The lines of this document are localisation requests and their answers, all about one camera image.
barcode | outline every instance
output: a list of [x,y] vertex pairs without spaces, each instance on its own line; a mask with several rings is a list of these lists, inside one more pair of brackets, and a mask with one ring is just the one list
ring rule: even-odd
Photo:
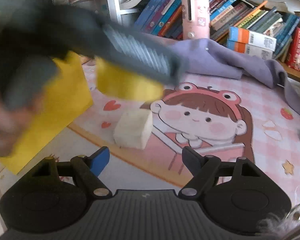
[[254,34],[251,33],[251,34],[250,34],[250,43],[253,43],[253,40],[254,40]]
[[266,51],[266,50],[261,51],[261,57],[262,57],[263,60],[269,59],[269,56],[270,56],[269,51]]
[[263,44],[266,48],[271,48],[271,46],[273,44],[273,40],[265,37]]

cartoon girl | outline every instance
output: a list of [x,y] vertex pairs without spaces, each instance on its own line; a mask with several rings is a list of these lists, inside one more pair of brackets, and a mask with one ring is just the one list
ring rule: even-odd
[[250,112],[239,105],[236,93],[210,88],[184,82],[175,90],[166,89],[163,99],[150,105],[153,134],[179,154],[184,146],[191,146],[201,155],[215,155],[222,161],[239,156],[254,161]]

bookshelf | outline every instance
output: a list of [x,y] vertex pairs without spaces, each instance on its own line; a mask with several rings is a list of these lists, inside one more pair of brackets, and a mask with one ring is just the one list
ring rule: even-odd
[[299,71],[289,68],[285,63],[283,63],[281,61],[278,61],[278,62],[282,65],[284,70],[287,72],[289,78],[292,78],[295,81],[300,82],[300,72]]

